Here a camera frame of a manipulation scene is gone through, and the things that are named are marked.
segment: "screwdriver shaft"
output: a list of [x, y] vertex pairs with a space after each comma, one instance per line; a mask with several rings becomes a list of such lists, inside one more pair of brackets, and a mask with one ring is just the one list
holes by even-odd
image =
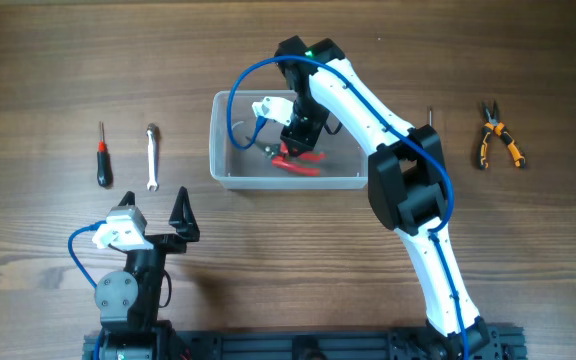
[[104, 123], [99, 122], [99, 141], [105, 142], [104, 140]]

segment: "combination wrench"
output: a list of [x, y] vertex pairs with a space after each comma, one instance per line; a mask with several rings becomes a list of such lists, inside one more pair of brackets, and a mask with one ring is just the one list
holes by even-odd
[[148, 136], [148, 187], [149, 191], [157, 191], [157, 125], [150, 123], [146, 129]]

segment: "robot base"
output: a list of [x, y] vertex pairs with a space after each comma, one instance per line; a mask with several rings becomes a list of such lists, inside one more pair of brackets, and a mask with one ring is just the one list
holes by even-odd
[[[488, 325], [490, 343], [471, 354], [470, 360], [526, 360], [523, 329]], [[186, 360], [302, 360], [310, 357], [294, 353], [295, 340], [316, 339], [328, 360], [422, 360], [443, 359], [433, 352], [426, 327], [396, 328], [390, 331], [221, 333], [180, 331], [177, 335], [191, 349]], [[82, 360], [92, 360], [95, 337], [84, 339]]]

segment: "robotic arm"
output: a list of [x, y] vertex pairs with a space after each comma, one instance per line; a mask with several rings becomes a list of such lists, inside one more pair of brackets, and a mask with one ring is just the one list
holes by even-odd
[[[306, 47], [295, 36], [280, 43], [275, 55], [305, 55], [333, 68], [354, 86], [390, 127], [407, 134], [408, 139], [432, 155], [441, 166], [444, 165], [441, 143], [434, 129], [428, 125], [417, 129], [391, 112], [361, 82], [350, 61], [331, 40]], [[371, 207], [381, 223], [394, 230], [406, 246], [423, 289], [429, 324], [444, 338], [442, 342], [452, 343], [448, 348], [454, 350], [455, 357], [451, 358], [457, 358], [461, 345], [460, 337], [456, 335], [461, 329], [451, 293], [450, 281], [453, 281], [459, 294], [464, 328], [468, 329], [469, 347], [476, 351], [484, 346], [489, 341], [487, 332], [481, 331], [482, 326], [485, 330], [485, 323], [464, 287], [447, 227], [436, 234], [437, 245], [428, 236], [428, 230], [437, 227], [446, 212], [446, 185], [437, 169], [388, 131], [337, 75], [299, 61], [283, 61], [278, 65], [297, 98], [292, 108], [286, 106], [285, 99], [282, 99], [282, 104], [266, 98], [265, 111], [259, 105], [253, 105], [255, 113], [258, 116], [272, 114], [273, 120], [284, 124], [281, 140], [292, 156], [313, 150], [329, 112], [339, 119], [368, 155]], [[402, 172], [400, 161], [404, 160], [416, 161], [416, 166]], [[444, 271], [436, 246], [441, 248], [452, 279]]]

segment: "orange pliers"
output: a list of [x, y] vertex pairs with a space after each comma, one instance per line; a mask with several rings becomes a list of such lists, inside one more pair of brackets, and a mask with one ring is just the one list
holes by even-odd
[[[288, 147], [282, 141], [279, 144], [267, 144], [261, 141], [255, 141], [255, 145], [263, 151], [266, 157], [270, 158], [272, 166], [284, 169], [294, 174], [304, 175], [304, 176], [319, 176], [320, 170], [318, 168], [304, 167], [296, 162], [290, 161], [291, 157], [288, 155]], [[296, 159], [308, 161], [311, 163], [319, 163], [321, 160], [325, 159], [326, 155], [324, 153], [313, 153], [305, 152]]]
[[508, 150], [510, 150], [510, 154], [512, 155], [512, 159], [515, 162], [515, 166], [518, 168], [525, 168], [526, 167], [526, 158], [524, 154], [519, 150], [517, 147], [517, 143], [515, 139], [510, 136], [508, 133], [508, 129], [504, 123], [499, 122], [499, 108], [497, 107], [497, 102], [495, 101], [492, 105], [492, 112], [486, 105], [486, 103], [481, 103], [481, 108], [484, 113], [484, 120], [486, 123], [481, 131], [481, 144], [479, 144], [479, 152], [477, 153], [477, 163], [479, 164], [479, 168], [481, 170], [485, 170], [488, 168], [488, 161], [486, 160], [486, 153], [488, 151], [488, 138], [490, 134], [494, 131], [497, 136], [501, 138], [501, 140], [506, 144]]

